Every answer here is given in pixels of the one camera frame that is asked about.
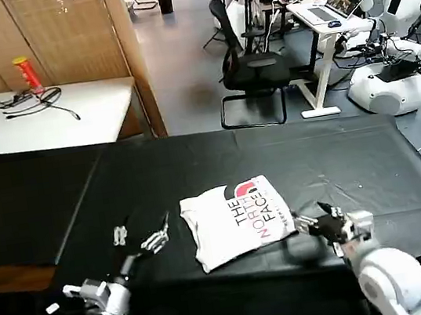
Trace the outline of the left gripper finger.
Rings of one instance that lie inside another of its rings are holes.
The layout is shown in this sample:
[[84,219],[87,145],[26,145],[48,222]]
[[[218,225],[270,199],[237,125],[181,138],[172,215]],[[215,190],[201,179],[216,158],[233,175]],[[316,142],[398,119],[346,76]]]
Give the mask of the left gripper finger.
[[168,228],[169,228],[169,212],[165,212],[162,218],[160,229],[152,233],[148,239],[143,241],[140,245],[143,251],[150,252],[157,255],[169,241]]
[[126,240],[128,236],[128,224],[129,224],[129,217],[127,216],[121,225],[117,225],[113,229],[113,245],[115,247],[125,247]]

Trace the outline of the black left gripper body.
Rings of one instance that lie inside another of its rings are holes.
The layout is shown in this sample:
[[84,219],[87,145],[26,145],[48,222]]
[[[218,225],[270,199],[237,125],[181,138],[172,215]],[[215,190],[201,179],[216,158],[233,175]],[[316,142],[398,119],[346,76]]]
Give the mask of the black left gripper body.
[[122,267],[118,274],[119,284],[127,286],[134,278],[136,271],[142,261],[146,260],[149,256],[149,252],[139,252],[125,257],[125,261],[122,263]]

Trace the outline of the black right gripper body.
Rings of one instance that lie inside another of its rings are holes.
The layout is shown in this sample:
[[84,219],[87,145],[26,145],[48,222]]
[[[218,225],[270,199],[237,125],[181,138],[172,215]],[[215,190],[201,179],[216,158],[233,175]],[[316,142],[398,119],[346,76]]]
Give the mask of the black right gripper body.
[[332,243],[345,244],[350,238],[350,227],[344,215],[323,215],[318,217],[318,233]]

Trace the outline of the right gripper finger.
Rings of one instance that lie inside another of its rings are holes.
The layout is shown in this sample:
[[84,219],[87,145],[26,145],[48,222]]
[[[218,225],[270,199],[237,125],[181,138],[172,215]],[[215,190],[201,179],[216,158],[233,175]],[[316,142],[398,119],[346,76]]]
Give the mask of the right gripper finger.
[[340,207],[331,205],[326,202],[318,202],[319,207],[322,209],[322,211],[326,212],[328,215],[330,215],[333,219],[344,221],[345,216],[342,212],[342,209]]
[[292,216],[294,226],[298,232],[308,235],[315,235],[319,233],[318,219],[300,215],[294,211],[291,211],[290,214]]

